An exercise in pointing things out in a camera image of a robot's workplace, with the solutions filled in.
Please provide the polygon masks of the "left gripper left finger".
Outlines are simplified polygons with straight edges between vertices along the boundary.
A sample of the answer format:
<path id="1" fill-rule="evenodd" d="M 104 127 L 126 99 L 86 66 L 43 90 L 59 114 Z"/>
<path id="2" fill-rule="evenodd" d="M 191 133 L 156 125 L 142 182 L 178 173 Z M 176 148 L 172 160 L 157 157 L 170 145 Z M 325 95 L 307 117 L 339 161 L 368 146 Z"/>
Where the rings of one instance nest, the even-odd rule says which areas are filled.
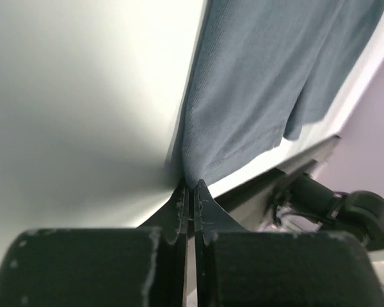
<path id="1" fill-rule="evenodd" d="M 22 232 L 0 265 L 0 306 L 184 306 L 188 189 L 136 228 Z"/>

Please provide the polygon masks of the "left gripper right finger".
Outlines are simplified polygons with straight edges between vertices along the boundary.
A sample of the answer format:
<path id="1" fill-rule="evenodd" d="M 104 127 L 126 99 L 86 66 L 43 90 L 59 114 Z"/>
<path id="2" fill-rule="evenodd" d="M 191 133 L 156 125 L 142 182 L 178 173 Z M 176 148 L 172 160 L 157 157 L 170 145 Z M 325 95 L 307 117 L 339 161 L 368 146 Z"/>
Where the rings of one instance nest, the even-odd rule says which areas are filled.
<path id="1" fill-rule="evenodd" d="M 368 254 L 346 232 L 251 232 L 193 191 L 199 306 L 384 306 Z"/>

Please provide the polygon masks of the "grey t shirt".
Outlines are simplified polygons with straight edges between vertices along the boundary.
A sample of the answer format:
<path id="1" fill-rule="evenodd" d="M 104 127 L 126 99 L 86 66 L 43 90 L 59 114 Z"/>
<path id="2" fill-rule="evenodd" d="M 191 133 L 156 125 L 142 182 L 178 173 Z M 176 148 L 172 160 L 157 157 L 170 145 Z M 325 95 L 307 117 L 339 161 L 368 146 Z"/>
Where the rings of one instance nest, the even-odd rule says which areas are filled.
<path id="1" fill-rule="evenodd" d="M 384 1 L 212 1 L 184 104 L 188 185 L 322 120 L 383 12 Z"/>

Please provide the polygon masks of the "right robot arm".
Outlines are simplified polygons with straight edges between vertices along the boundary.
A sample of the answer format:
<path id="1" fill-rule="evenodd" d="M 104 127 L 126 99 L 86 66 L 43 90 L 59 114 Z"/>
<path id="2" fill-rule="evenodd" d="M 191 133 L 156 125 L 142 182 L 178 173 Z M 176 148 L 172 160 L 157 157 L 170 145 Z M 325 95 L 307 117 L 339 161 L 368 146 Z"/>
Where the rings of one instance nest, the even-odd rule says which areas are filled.
<path id="1" fill-rule="evenodd" d="M 384 198 L 370 191 L 332 191 L 306 173 L 286 178 L 269 199 L 271 218 L 300 216 L 320 231 L 347 232 L 368 251 L 384 250 Z"/>

